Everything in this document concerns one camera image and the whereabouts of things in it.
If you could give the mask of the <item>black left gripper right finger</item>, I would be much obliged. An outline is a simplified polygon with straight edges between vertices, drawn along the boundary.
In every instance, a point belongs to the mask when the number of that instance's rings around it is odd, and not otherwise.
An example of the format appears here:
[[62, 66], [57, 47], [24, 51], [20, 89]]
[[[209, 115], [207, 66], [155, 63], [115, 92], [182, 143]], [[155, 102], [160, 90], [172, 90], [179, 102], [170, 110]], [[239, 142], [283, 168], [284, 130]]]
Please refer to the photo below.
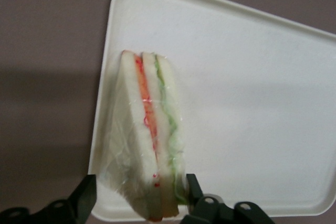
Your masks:
[[188, 214], [181, 223], [273, 223], [255, 203], [241, 201], [228, 207], [217, 196], [203, 194], [195, 174], [186, 175], [188, 183]]

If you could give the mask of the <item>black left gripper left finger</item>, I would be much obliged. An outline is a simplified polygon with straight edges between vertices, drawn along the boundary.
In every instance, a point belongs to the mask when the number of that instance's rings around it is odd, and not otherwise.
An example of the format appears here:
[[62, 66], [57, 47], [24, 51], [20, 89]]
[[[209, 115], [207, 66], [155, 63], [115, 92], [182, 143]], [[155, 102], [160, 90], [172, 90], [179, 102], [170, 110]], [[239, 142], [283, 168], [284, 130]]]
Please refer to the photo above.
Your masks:
[[33, 214], [25, 207], [8, 208], [1, 211], [1, 223], [86, 223], [96, 200], [96, 176], [86, 175], [68, 198]]

